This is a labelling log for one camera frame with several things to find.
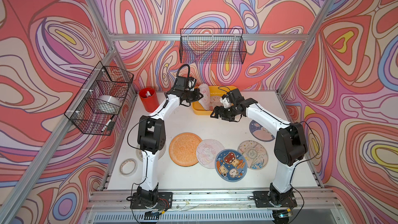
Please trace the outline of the pink bunny coaster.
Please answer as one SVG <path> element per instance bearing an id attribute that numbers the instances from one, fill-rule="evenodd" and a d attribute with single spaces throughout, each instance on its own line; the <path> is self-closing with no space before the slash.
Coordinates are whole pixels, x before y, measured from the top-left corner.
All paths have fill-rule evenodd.
<path id="1" fill-rule="evenodd" d="M 210 97 L 210 105 L 209 106 L 210 106 L 211 111 L 214 110 L 214 108 L 216 106 L 223 106 L 223 103 L 220 101 L 220 99 L 221 99 L 221 96 L 219 96 L 219 95 Z"/>

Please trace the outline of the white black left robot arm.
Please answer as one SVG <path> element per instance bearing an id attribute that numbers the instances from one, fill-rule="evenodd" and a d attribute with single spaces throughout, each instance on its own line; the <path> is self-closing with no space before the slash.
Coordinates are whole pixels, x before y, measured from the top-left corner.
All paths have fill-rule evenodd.
<path id="1" fill-rule="evenodd" d="M 142 116 L 138 126 L 137 142 L 143 155 L 143 179 L 138 186 L 140 193 L 154 193 L 158 189 L 157 167 L 159 152 L 166 142 L 165 119 L 180 106 L 203 98 L 195 87 L 197 80 L 191 76 L 177 76 L 172 88 L 165 93 L 165 99 L 149 116 Z"/>

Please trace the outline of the pink rainbow horse coaster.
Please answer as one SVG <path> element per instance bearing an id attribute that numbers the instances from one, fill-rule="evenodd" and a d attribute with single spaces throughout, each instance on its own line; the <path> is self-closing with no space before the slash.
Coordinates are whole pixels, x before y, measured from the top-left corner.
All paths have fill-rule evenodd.
<path id="1" fill-rule="evenodd" d="M 199 103 L 205 109 L 206 111 L 210 110 L 210 88 L 207 84 L 201 84 L 198 87 L 200 94 L 203 95 L 203 97 L 199 100 Z"/>

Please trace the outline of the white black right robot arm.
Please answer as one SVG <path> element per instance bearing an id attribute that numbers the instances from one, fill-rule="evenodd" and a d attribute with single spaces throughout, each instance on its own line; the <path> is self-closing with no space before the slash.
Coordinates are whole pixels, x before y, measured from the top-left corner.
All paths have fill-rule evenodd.
<path id="1" fill-rule="evenodd" d="M 295 166 L 308 152 L 302 124 L 289 123 L 263 108 L 252 98 L 244 98 L 238 89 L 233 89 L 221 97 L 222 106 L 216 106 L 211 118 L 235 122 L 235 117 L 250 118 L 265 127 L 276 138 L 274 154 L 278 160 L 276 175 L 270 190 L 285 194 L 291 190 Z"/>

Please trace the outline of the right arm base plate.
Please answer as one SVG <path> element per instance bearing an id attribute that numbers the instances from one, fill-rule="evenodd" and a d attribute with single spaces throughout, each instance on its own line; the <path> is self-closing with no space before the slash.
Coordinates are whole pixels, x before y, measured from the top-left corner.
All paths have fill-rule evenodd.
<path id="1" fill-rule="evenodd" d="M 254 191 L 254 201 L 257 208 L 295 208 L 297 202 L 291 188 L 285 193 L 279 193 L 276 190 L 271 191 Z"/>

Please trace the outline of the purple space bunny coaster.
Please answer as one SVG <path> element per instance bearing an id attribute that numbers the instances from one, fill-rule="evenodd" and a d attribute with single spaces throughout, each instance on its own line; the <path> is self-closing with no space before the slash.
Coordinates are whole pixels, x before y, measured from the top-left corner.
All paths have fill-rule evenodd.
<path id="1" fill-rule="evenodd" d="M 249 124 L 249 131 L 257 140 L 262 142 L 271 142 L 275 139 L 268 129 L 254 120 Z"/>

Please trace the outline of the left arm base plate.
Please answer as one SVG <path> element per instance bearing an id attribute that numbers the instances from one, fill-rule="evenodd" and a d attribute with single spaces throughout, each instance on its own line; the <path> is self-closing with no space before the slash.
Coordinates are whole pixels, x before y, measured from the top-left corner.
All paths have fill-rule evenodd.
<path id="1" fill-rule="evenodd" d="M 156 196 L 143 197 L 135 192 L 132 196 L 127 197 L 126 200 L 130 202 L 131 209 L 167 210 L 172 207 L 173 193 L 161 191 Z"/>

